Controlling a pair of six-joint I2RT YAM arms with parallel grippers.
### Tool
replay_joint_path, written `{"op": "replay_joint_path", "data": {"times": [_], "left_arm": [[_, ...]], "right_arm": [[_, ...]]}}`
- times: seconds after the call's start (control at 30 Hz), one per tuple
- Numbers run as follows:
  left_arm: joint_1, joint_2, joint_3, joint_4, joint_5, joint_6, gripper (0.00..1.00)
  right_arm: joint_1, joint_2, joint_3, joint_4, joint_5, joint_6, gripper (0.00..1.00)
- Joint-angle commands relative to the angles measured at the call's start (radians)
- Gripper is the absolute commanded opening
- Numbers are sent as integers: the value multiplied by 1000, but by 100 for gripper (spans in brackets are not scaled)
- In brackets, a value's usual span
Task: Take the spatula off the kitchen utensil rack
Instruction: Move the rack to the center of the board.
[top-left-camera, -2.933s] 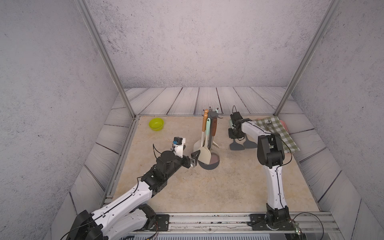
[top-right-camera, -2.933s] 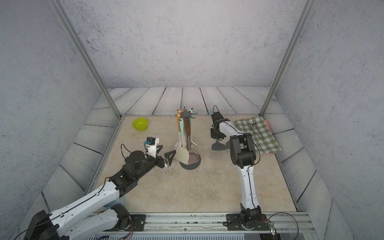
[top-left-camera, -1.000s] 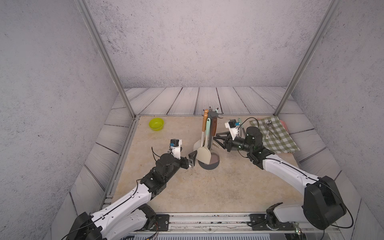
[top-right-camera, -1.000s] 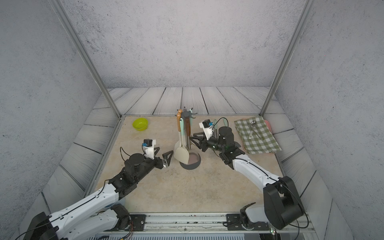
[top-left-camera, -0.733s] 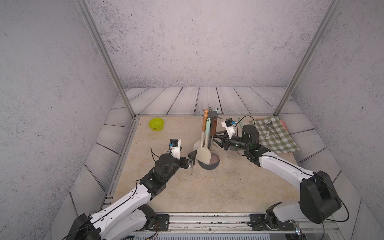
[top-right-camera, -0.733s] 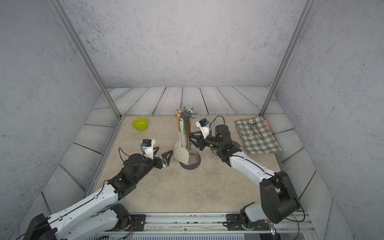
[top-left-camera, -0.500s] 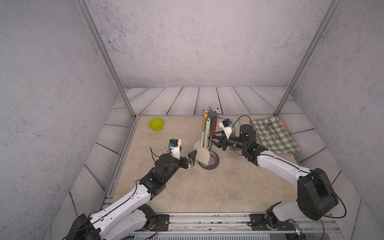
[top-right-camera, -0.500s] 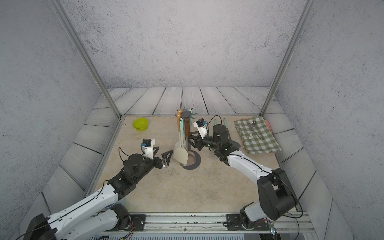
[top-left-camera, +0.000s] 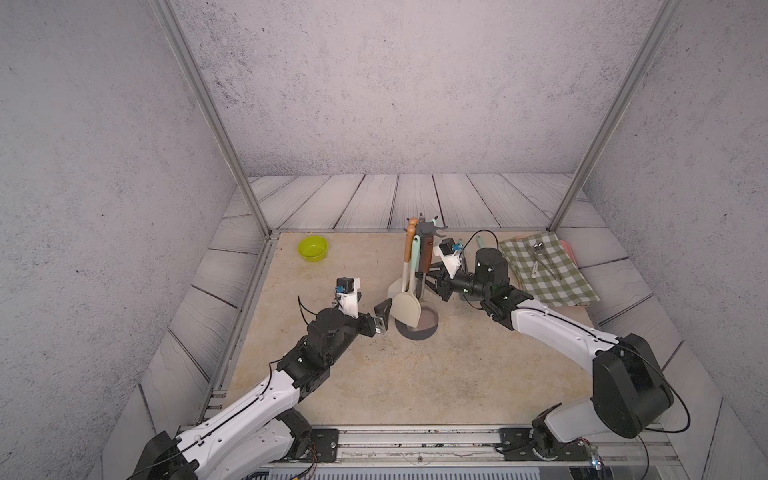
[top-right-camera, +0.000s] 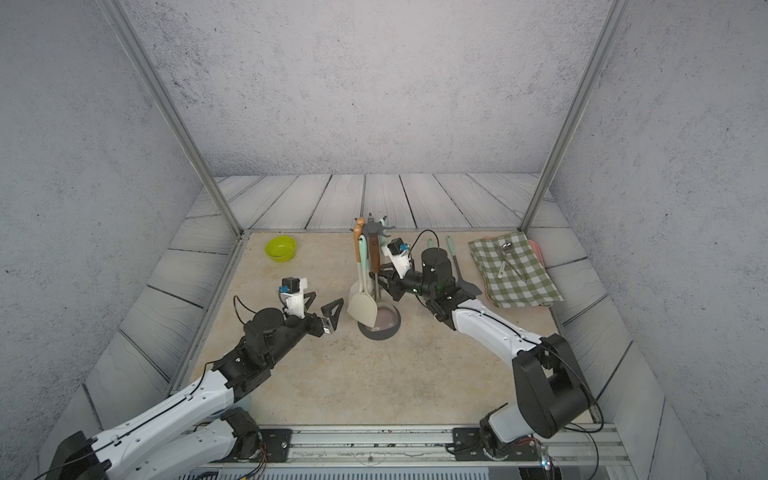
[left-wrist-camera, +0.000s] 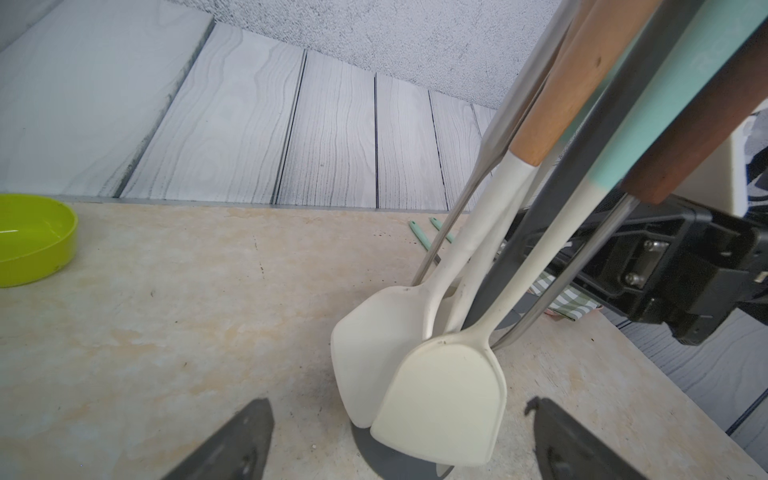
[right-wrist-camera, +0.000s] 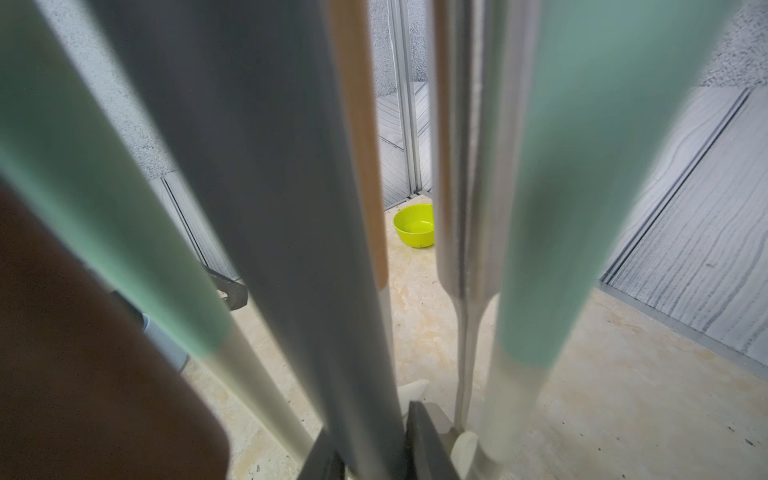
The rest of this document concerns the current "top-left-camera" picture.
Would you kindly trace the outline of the cream spatula mint handle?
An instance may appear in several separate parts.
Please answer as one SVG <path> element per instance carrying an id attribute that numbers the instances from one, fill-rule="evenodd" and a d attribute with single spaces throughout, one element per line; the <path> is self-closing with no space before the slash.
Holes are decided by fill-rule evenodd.
<path id="1" fill-rule="evenodd" d="M 420 237 L 415 235 L 411 243 L 409 261 L 408 289 L 395 296 L 391 315 L 402 324 L 416 328 L 421 315 L 421 304 L 415 296 L 415 273 L 418 267 L 417 256 L 420 251 Z"/>

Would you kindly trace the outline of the grey utensil rack stand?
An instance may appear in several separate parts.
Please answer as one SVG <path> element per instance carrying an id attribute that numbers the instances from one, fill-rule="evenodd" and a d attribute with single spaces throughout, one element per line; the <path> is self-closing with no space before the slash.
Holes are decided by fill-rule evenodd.
<path id="1" fill-rule="evenodd" d="M 423 215 L 420 215 L 418 217 L 418 224 L 416 226 L 415 235 L 418 235 L 420 237 L 419 230 L 421 229 L 421 227 L 423 225 L 426 225 L 431 230 L 431 233 L 433 234 L 434 238 L 435 238 L 435 236 L 438 235 L 438 227 L 436 226 L 436 219 L 435 218 L 433 218 L 433 219 L 426 219 Z M 427 286 L 426 286 L 426 289 L 424 291 L 423 299 L 420 300 L 417 297 L 418 289 L 419 289 L 419 285 L 420 285 L 420 276 L 421 276 L 421 274 L 418 271 L 418 269 L 419 269 L 419 260 L 420 260 L 420 251 L 419 251 L 419 254 L 417 256 L 417 259 L 418 259 L 418 267 L 417 267 L 417 270 L 416 270 L 416 273 L 415 273 L 415 287 L 416 287 L 416 289 L 415 289 L 415 296 L 420 301 L 420 304 L 421 304 L 421 315 L 420 315 L 420 318 L 419 318 L 418 326 L 416 328 L 410 328 L 410 327 L 402 324 L 401 322 L 397 321 L 392 315 L 391 316 L 395 319 L 395 325 L 396 325 L 398 331 L 403 336 L 405 336 L 406 338 L 411 339 L 411 340 L 425 340 L 425 339 L 429 338 L 431 335 L 433 335 L 436 332 L 438 324 L 439 324 L 439 315 L 438 315 L 436 309 L 434 307 L 432 307 L 429 304 L 429 302 L 425 299 L 425 293 L 426 293 L 426 290 L 427 290 Z"/>

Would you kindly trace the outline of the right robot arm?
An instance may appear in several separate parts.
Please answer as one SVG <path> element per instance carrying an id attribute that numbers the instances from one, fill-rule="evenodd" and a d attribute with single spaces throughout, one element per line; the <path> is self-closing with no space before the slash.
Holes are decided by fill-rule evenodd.
<path id="1" fill-rule="evenodd" d="M 586 436 L 612 432 L 634 439 L 682 398 L 668 382 L 648 342 L 636 335 L 615 336 L 553 312 L 530 293 L 511 285 L 499 248 L 481 248 L 468 270 L 464 247 L 452 238 L 439 243 L 417 230 L 410 258 L 412 277 L 447 301 L 454 294 L 475 298 L 494 322 L 557 350 L 592 378 L 592 394 L 557 404 L 532 422 L 531 448 L 551 461 Z"/>

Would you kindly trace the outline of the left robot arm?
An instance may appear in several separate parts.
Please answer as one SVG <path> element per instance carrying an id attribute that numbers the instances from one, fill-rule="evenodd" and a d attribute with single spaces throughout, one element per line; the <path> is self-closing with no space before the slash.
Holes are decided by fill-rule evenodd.
<path id="1" fill-rule="evenodd" d="M 312 427 L 297 405 L 329 378 L 357 337 L 386 332 L 391 307 L 386 299 L 371 314 L 353 315 L 341 302 L 321 310 L 250 392 L 194 428 L 149 440 L 133 478 L 243 479 L 271 462 L 302 457 Z"/>

